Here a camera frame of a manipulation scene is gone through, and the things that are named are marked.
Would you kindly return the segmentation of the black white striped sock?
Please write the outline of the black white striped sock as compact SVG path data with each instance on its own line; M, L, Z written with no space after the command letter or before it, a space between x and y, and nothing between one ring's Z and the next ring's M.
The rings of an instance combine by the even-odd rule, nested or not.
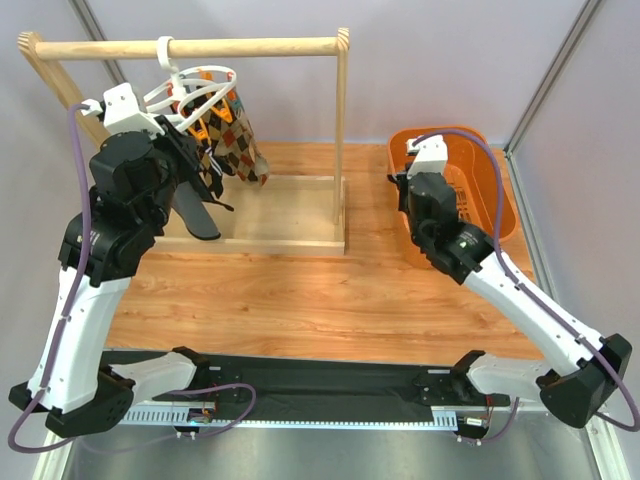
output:
M201 196L201 200L205 203L222 206L227 211L234 212L235 209L233 206L220 200L224 193L224 176L234 175L231 167L225 160L220 161L217 159L212 154L213 150L211 147L199 146L198 152L200 156L202 182L208 191L207 194Z

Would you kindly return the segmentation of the brown argyle sock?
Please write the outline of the brown argyle sock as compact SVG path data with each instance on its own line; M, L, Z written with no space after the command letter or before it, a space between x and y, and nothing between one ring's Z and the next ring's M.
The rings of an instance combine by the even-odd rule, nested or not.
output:
M269 165L259 151L254 131L240 96L234 89L228 100L233 111L230 123L207 113L195 125L199 146L211 147L212 154L225 160L241 181L262 186L269 178Z

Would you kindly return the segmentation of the grey black long sock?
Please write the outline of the grey black long sock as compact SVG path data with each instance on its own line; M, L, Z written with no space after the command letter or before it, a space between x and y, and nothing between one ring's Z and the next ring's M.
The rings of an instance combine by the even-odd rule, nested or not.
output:
M182 219L188 232L196 239L214 241L220 238L221 233L217 225L189 182L177 186L172 208Z

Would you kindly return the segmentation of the white round clip hanger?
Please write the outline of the white round clip hanger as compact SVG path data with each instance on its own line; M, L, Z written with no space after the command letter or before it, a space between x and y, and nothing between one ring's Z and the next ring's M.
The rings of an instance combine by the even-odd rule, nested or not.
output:
M168 79L143 96L147 112L171 109L171 121L182 132L194 127L207 113L230 123L233 111L228 95L236 87L236 71L218 65L180 70L169 55L173 40L171 36L161 36L155 43L158 64Z

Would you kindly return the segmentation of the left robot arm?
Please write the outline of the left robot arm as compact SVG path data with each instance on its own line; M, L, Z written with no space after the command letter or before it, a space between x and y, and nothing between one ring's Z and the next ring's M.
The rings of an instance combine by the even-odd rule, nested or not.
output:
M9 392L24 414L43 413L65 440L116 426L134 405L209 378L208 359L186 347L150 360L106 364L103 348L115 311L140 261L169 220L174 193L199 177L193 138L158 115L151 135L129 129L108 137L82 162L82 210L68 224L58 255L59 293L41 360Z

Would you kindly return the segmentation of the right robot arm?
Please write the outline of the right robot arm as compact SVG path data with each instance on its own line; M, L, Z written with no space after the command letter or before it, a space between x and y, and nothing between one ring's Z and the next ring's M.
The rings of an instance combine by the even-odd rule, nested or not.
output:
M632 346L588 327L532 283L482 228L462 220L453 188L437 173L391 174L413 244L432 267L486 299L544 358L524 361L481 350L454 368L486 395L539 400L564 424L583 428L620 388Z

